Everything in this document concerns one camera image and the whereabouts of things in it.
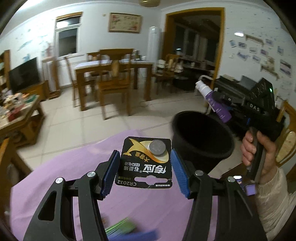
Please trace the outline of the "right forearm beige sleeve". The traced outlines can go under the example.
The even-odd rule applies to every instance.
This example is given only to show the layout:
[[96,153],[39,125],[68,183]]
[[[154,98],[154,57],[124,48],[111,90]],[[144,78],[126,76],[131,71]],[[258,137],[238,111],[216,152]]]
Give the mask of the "right forearm beige sleeve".
[[268,240],[274,240],[286,225],[295,208],[295,193],[289,193],[283,169],[256,187],[255,203],[259,219]]

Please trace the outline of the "person's right hand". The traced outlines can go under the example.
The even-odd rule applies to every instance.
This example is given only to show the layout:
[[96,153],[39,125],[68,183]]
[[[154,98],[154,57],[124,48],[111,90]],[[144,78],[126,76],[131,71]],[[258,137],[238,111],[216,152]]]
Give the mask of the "person's right hand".
[[[276,145],[267,136],[260,131],[257,132],[257,140],[266,150],[265,162],[262,168],[259,184],[264,185],[271,181],[278,171],[275,161]],[[253,144],[254,137],[250,131],[247,131],[240,146],[242,152],[242,162],[245,166],[250,166],[256,153],[256,147]]]

